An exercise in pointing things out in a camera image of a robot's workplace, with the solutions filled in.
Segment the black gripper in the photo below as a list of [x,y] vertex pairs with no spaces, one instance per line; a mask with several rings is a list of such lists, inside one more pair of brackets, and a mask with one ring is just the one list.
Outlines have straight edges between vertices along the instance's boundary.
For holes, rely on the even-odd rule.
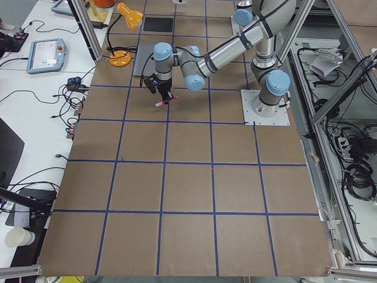
[[160,85],[158,86],[158,92],[163,98],[164,104],[169,104],[171,100],[174,100],[174,96],[171,93],[172,79],[160,80]]

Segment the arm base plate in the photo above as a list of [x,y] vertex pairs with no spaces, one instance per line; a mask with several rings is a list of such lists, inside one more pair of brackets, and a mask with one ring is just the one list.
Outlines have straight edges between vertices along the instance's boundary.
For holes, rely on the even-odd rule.
[[247,126],[290,126],[287,113],[290,93],[281,96],[279,104],[264,105],[260,101],[260,90],[241,90],[244,123]]
[[230,17],[231,26],[232,26],[232,33],[233,35],[238,35],[239,32],[243,29],[243,26],[240,25],[237,21],[235,16]]

